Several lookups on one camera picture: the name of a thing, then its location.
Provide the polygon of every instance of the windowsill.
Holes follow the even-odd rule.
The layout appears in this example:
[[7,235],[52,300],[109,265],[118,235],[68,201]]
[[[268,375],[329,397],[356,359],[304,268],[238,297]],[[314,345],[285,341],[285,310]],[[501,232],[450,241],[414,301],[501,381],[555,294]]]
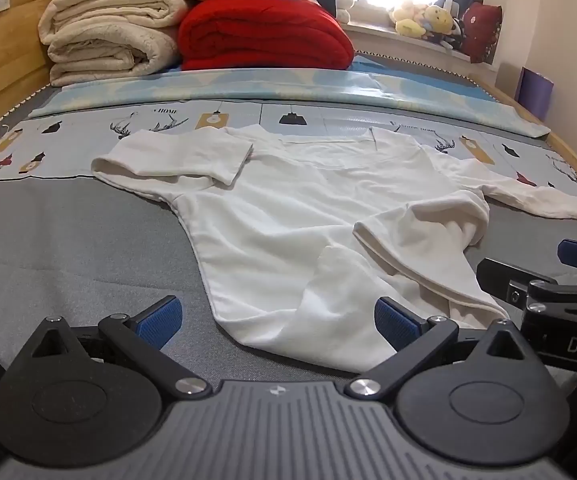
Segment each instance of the windowsill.
[[[456,50],[448,50],[443,46],[438,45],[436,43],[431,43],[430,41],[414,40],[413,38],[407,38],[406,36],[397,34],[397,32],[387,27],[380,27],[379,25],[371,25],[370,23],[350,22],[348,24],[342,23],[341,28],[351,32],[359,32],[360,34],[371,34],[373,36],[381,36],[382,38],[388,38],[389,40],[403,41],[404,43],[414,44],[415,46],[420,48],[428,48],[429,50],[434,50],[436,52],[439,52],[440,54],[444,54],[446,56],[452,56],[468,63],[471,62],[470,56],[467,56],[466,54],[462,54],[461,52],[457,52]],[[491,70],[495,70],[494,67],[486,63],[481,63],[481,65],[486,65]]]

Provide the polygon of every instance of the white t-shirt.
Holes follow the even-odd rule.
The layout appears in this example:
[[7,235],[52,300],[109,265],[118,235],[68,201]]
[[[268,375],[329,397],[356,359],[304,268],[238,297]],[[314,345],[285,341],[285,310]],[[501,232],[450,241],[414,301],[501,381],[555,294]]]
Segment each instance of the white t-shirt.
[[380,128],[350,138],[277,136],[259,125],[142,130],[91,170],[170,205],[214,317],[235,340],[355,372],[395,353],[375,328],[381,296],[466,327],[507,317],[463,255],[488,224],[484,194],[577,219],[577,197]]

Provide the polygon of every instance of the metal screw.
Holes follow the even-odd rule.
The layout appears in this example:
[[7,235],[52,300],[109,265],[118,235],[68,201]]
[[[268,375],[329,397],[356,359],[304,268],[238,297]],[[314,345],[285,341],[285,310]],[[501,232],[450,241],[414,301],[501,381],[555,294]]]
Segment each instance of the metal screw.
[[546,310],[546,306],[543,303],[533,303],[528,307],[531,312],[539,313]]
[[382,385],[372,379],[355,379],[350,383],[350,389],[358,395],[375,395],[382,389]]
[[203,379],[199,377],[184,377],[175,383],[175,388],[183,394],[200,394],[206,388],[208,384]]

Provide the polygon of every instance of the folded red blanket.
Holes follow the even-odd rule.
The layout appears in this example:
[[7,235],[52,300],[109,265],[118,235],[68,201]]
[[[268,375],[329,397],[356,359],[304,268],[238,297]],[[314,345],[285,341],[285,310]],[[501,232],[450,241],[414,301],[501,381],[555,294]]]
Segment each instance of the folded red blanket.
[[185,17],[183,70],[280,66],[347,69],[353,45],[339,23],[307,0],[207,0]]

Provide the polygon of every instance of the black circular joint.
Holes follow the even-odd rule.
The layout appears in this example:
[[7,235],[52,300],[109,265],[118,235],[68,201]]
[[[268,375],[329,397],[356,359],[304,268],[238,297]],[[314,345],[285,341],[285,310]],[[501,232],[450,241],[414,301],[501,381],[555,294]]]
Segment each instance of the black circular joint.
[[106,404],[104,390],[87,381],[61,381],[33,397],[33,410],[49,422],[72,424],[97,415]]
[[541,458],[566,431],[568,404],[542,365],[504,361],[420,373],[399,391],[396,418],[425,449],[454,462],[516,466]]
[[[451,408],[466,420],[479,424],[504,424],[522,413],[524,399],[513,388],[491,381],[461,384],[450,392]],[[490,403],[473,402],[488,399]]]
[[139,373],[51,356],[0,382],[0,444],[24,462],[85,467],[138,446],[161,412],[160,394]]

